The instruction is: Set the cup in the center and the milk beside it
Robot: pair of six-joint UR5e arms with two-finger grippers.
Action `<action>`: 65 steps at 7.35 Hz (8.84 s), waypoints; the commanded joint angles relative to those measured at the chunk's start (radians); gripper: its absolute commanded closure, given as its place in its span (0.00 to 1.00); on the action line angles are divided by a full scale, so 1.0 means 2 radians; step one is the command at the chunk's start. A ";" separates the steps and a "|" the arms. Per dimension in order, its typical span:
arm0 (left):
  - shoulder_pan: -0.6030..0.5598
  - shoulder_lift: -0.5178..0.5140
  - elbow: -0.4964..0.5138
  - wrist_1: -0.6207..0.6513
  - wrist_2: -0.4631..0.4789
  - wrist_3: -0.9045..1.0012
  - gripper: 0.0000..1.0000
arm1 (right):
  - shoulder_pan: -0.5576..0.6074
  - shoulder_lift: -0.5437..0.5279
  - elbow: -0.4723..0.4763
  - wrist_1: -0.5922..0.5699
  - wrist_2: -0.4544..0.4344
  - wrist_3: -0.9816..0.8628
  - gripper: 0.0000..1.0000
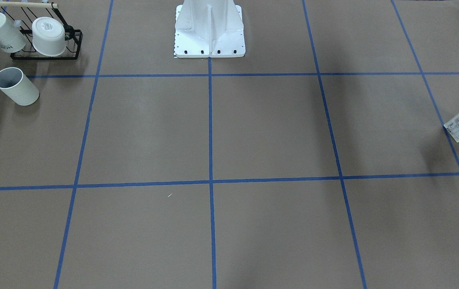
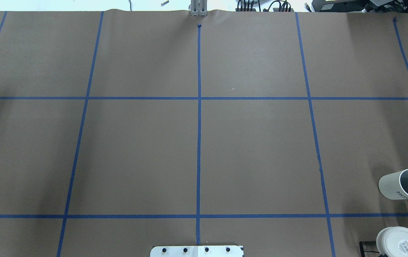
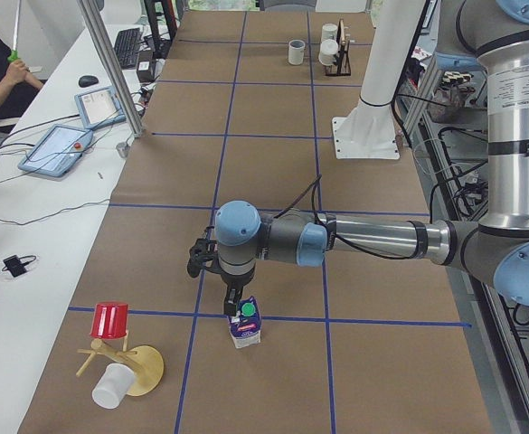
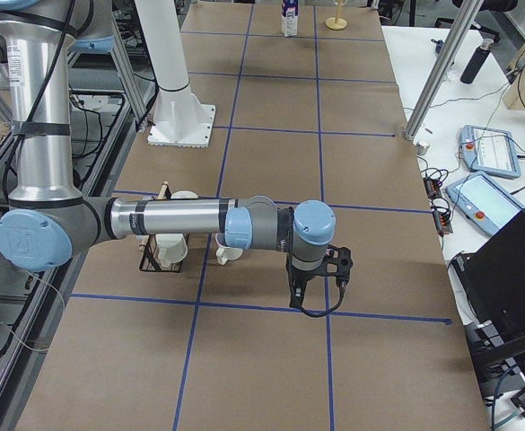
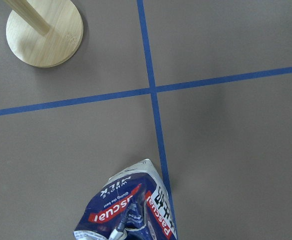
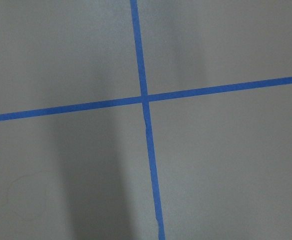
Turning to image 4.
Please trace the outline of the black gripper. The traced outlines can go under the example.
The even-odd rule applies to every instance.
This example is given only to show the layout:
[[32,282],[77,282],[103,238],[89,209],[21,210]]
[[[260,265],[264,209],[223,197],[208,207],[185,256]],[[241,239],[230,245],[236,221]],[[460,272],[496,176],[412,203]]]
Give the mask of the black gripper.
[[286,265],[288,274],[288,286],[290,290],[289,306],[294,309],[301,309],[305,297],[307,283],[316,277],[314,271],[305,271],[296,268],[292,264]]

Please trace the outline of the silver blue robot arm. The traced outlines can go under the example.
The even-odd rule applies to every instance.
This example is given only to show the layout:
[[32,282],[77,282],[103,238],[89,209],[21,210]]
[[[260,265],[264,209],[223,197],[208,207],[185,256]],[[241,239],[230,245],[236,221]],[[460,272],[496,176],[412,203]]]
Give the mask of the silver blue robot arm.
[[280,208],[262,196],[126,202],[87,198],[75,186],[67,53],[109,51],[108,1],[0,1],[17,171],[0,219],[0,252],[14,266],[43,272],[95,244],[133,235],[219,233],[237,249],[286,254],[290,305],[302,308],[307,283],[333,277],[344,289],[352,260],[332,244],[333,210],[318,200]]

